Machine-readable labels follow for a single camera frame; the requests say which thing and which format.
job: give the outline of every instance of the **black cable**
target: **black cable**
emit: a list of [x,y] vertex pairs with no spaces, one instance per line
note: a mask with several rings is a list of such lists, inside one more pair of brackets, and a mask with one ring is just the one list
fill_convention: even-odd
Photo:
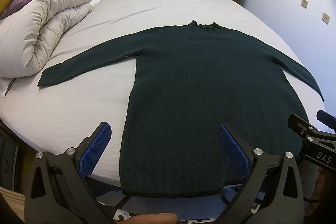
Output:
[[117,208],[117,209],[123,208],[125,206],[125,204],[130,200],[131,197],[132,197],[131,195],[127,195],[127,196],[123,197],[123,199],[120,200],[119,203],[114,206],[114,208]]
[[319,206],[307,217],[303,224],[335,223],[336,180],[334,180]]
[[323,199],[323,198],[313,200],[313,199],[309,199],[309,198],[303,197],[303,200],[304,200],[305,202],[308,202],[308,203],[319,203],[319,202],[322,201],[322,199]]

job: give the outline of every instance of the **human hand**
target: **human hand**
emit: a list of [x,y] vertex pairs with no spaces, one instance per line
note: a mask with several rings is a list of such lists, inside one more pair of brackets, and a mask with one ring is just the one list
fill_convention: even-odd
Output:
[[161,213],[156,215],[138,215],[133,216],[118,224],[176,224],[177,215],[172,213]]
[[[327,182],[326,171],[323,168],[319,167],[318,172],[319,175],[315,181],[315,189],[311,196],[312,200],[323,198],[324,188]],[[306,214],[310,216],[313,213],[313,211],[315,211],[315,209],[319,206],[319,204],[320,203],[309,203],[306,209]]]

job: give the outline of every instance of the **sweater sleeve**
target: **sweater sleeve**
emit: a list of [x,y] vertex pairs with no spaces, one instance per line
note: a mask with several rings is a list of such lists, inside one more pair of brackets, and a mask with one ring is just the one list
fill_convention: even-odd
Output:
[[293,76],[301,80],[302,82],[306,83],[308,86],[310,86],[312,89],[314,89],[316,92],[319,93],[321,96],[323,102],[324,98],[322,95],[322,92],[315,80],[315,78],[312,76],[312,74],[301,64],[293,60],[292,58],[288,57],[284,53],[280,52],[279,50],[263,43],[261,47],[272,55],[273,61],[276,64],[279,64],[282,68],[287,70],[289,73],[291,73]]
[[88,71],[141,54],[157,41],[157,28],[108,40],[66,61],[45,69],[37,86],[52,86]]

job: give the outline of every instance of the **folded duvet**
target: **folded duvet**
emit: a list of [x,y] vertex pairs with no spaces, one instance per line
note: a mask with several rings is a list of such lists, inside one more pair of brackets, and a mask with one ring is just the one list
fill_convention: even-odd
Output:
[[92,12],[92,0],[33,0],[0,20],[0,94],[14,78],[37,74],[61,35]]

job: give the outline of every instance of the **blue gripper pad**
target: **blue gripper pad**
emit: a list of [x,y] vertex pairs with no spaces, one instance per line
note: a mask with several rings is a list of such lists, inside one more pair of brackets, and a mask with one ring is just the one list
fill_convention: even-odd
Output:
[[[93,140],[90,142],[78,162],[78,174],[81,179],[88,177],[92,174],[94,168],[98,163],[98,160],[103,154],[112,136],[112,129],[108,123],[101,123],[96,130],[99,130],[99,132],[97,133],[95,131],[93,133],[93,135],[96,135],[94,136]],[[78,148],[82,144],[85,144],[85,139],[78,146]]]
[[219,126],[217,133],[219,142],[237,174],[240,177],[248,178],[251,173],[250,162],[235,138],[223,124]]

